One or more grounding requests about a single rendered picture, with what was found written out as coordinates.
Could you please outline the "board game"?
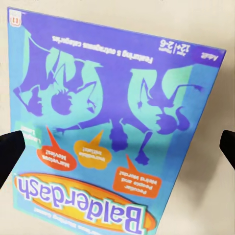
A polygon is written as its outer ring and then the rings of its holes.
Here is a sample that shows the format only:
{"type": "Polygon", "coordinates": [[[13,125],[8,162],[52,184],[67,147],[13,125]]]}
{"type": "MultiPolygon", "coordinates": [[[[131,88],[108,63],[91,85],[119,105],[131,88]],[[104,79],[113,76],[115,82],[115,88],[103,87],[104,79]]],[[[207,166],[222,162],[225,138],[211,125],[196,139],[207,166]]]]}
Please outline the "board game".
{"type": "Polygon", "coordinates": [[[156,235],[226,50],[8,7],[13,209],[156,235]]]}

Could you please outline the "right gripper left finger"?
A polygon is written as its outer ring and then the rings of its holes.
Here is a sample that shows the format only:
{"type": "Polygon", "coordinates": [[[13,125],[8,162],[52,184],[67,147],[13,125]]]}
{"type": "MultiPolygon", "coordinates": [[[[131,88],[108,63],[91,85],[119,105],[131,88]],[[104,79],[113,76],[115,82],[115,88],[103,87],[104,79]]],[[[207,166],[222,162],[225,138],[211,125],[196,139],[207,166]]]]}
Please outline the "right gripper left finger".
{"type": "Polygon", "coordinates": [[[0,136],[0,189],[25,150],[21,130],[0,136]]]}

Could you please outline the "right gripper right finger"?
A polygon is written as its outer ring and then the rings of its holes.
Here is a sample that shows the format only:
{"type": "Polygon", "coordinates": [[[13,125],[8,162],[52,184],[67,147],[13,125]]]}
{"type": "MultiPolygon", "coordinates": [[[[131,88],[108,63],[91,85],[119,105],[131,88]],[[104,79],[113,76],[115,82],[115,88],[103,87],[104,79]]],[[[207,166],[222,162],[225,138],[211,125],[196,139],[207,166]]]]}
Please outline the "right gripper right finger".
{"type": "Polygon", "coordinates": [[[220,139],[219,148],[235,170],[235,132],[224,130],[220,139]]]}

